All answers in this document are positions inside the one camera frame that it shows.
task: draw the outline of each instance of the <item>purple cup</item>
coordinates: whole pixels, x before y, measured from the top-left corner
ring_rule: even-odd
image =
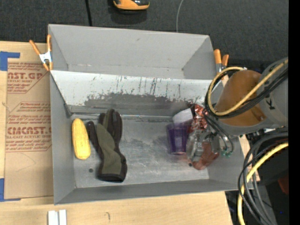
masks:
[[[171,123],[167,125],[169,148],[171,154],[184,154],[187,148],[188,124]]]

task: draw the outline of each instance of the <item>work glove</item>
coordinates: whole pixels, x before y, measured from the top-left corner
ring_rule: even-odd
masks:
[[[113,109],[99,116],[97,128],[92,121],[87,123],[90,140],[97,150],[101,164],[97,172],[100,180],[124,181],[127,173],[126,158],[121,154],[119,143],[122,137],[122,119]]]

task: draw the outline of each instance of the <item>white cable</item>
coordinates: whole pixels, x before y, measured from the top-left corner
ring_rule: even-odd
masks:
[[[178,11],[177,11],[177,16],[176,16],[176,32],[178,32],[178,16],[179,16],[179,11],[180,11],[180,8],[181,8],[181,5],[182,5],[183,1],[184,0],[181,0],[179,8],[178,8]]]

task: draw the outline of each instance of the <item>cardboard box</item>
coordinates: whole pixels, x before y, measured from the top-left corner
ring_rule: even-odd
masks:
[[[238,139],[230,159],[204,170],[171,155],[166,126],[204,97],[216,74],[209,36],[142,30],[49,25],[54,203],[179,195],[237,189],[243,163]],[[96,178],[99,157],[75,158],[71,124],[97,122],[114,108],[123,119],[123,183]]]
[[[37,46],[46,51],[45,44]],[[0,153],[4,198],[53,195],[49,73],[29,43],[1,41],[0,51],[19,53],[19,58],[8,58],[7,71],[1,71],[7,91],[1,103],[6,122]]]

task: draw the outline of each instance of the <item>corn cob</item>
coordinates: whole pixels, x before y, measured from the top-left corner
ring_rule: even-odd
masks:
[[[90,142],[86,127],[80,118],[76,118],[72,123],[72,141],[75,156],[85,160],[90,156]]]

